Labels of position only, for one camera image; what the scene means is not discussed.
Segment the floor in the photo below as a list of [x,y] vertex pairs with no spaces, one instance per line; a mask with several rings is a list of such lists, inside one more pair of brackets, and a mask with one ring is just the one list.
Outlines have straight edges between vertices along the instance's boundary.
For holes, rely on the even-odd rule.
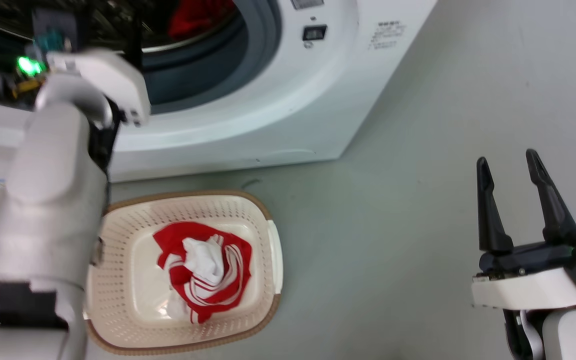
[[[510,360],[475,308],[475,162],[505,230],[542,239],[526,148],[576,219],[576,1],[440,0],[338,161],[119,183],[112,200],[243,189],[268,207],[281,305],[248,339],[157,360]],[[89,360],[119,359],[93,343]]]

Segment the washing machine drum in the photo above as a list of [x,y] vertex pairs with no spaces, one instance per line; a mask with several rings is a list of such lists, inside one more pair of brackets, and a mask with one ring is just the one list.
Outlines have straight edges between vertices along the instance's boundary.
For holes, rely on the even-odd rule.
[[[32,38],[31,9],[83,2],[0,0],[0,58],[23,54]],[[142,73],[153,114],[196,107],[236,91],[270,63],[279,45],[276,0],[91,1],[91,45],[121,50],[122,28],[131,21],[135,2],[145,7]]]

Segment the laundry basket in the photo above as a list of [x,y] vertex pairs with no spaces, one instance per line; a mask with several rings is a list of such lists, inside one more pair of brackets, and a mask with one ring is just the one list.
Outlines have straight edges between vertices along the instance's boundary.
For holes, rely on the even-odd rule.
[[[153,234],[171,223],[194,221],[233,233],[252,247],[250,279],[240,304],[201,324],[166,313],[169,274],[157,266]],[[87,280],[87,330],[119,355],[181,353],[235,342],[261,331],[281,298],[283,263],[268,210],[240,191],[168,193],[115,203],[100,233],[103,261]]]

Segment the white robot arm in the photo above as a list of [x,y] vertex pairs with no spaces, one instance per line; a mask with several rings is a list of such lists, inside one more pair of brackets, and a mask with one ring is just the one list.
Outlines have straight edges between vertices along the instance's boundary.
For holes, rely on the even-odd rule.
[[83,358],[115,137],[150,116],[144,78],[118,55],[52,52],[46,62],[0,205],[0,359]]
[[537,151],[526,151],[545,242],[514,246],[504,231],[484,157],[477,162],[479,260],[475,305],[503,310],[515,360],[576,360],[576,223]]

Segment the washing machine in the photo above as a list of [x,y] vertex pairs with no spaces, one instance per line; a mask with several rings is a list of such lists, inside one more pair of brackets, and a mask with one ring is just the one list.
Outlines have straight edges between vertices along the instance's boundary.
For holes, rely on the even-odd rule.
[[[339,158],[435,2],[234,0],[236,9],[202,34],[153,36],[142,59],[153,116],[119,131],[111,180]],[[23,51],[18,25],[0,23],[0,54]],[[0,105],[0,180],[27,111]]]

